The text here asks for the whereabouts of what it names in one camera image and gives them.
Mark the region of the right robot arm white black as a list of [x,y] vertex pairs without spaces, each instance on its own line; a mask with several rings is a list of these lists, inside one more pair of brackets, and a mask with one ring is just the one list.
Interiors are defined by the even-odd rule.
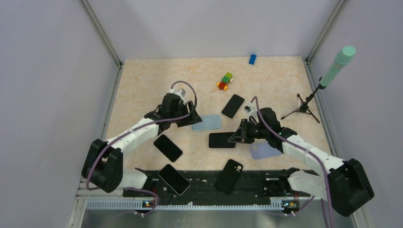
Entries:
[[301,138],[294,130],[282,127],[271,108],[258,110],[257,117],[242,119],[229,142],[251,144],[264,139],[269,146],[291,156],[315,172],[297,168],[284,170],[278,183],[285,196],[304,192],[327,201],[338,214],[348,217],[374,198],[374,191],[362,164],[328,154]]

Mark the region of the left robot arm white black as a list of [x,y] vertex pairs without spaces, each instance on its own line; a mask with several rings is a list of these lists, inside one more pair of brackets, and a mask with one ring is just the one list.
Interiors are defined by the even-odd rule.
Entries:
[[195,109],[196,102],[185,102],[185,94],[184,89],[170,89],[162,103],[145,114],[137,124],[108,140],[94,140],[81,171],[86,187],[106,193],[118,188],[134,188],[140,196],[149,195],[153,187],[147,175],[138,169],[124,168],[124,158],[172,124],[183,127],[202,121]]

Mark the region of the light blue phone case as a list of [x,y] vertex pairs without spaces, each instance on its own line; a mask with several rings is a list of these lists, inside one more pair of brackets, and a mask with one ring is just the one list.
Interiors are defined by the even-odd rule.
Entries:
[[202,116],[201,119],[202,121],[200,123],[195,123],[192,125],[192,130],[215,130],[222,127],[222,122],[219,115],[205,115]]

